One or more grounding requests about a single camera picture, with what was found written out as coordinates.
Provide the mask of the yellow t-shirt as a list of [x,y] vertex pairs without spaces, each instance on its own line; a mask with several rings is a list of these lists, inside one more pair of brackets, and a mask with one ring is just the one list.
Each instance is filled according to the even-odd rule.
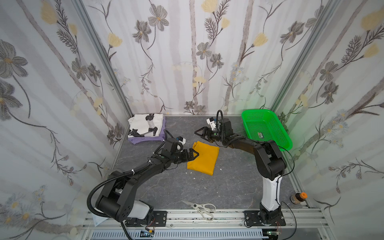
[[193,144],[193,150],[198,152],[199,156],[187,163],[187,169],[212,176],[220,148],[197,141]]

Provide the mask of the green plastic basket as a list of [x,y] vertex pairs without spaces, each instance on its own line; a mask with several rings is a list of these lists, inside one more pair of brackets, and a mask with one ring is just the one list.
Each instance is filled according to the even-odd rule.
[[[249,139],[265,142],[273,140],[281,151],[292,149],[293,142],[274,112],[267,109],[245,110],[241,117]],[[264,139],[259,138],[259,132],[263,133]]]

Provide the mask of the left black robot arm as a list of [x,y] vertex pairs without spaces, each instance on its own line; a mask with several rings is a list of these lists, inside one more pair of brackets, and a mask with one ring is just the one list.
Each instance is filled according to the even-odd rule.
[[126,224],[129,218],[146,220],[150,225],[153,209],[150,205],[136,201],[138,188],[147,180],[167,170],[171,164],[194,161],[199,153],[192,148],[184,148],[184,139],[175,138],[164,130],[165,139],[156,148],[148,161],[136,169],[126,172],[114,171],[95,186],[87,197],[89,211],[102,218],[112,218],[121,224],[127,237],[131,239]]

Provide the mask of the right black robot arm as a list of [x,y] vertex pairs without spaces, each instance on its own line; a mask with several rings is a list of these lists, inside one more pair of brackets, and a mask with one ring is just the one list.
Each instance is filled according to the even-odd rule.
[[208,119],[208,127],[202,127],[195,135],[210,142],[221,142],[223,147],[242,150],[253,154],[257,169],[263,177],[263,197],[255,223],[264,226],[272,224],[284,226],[284,216],[280,204],[280,180],[286,169],[286,163],[280,147],[273,140],[256,141],[234,133],[229,119]]

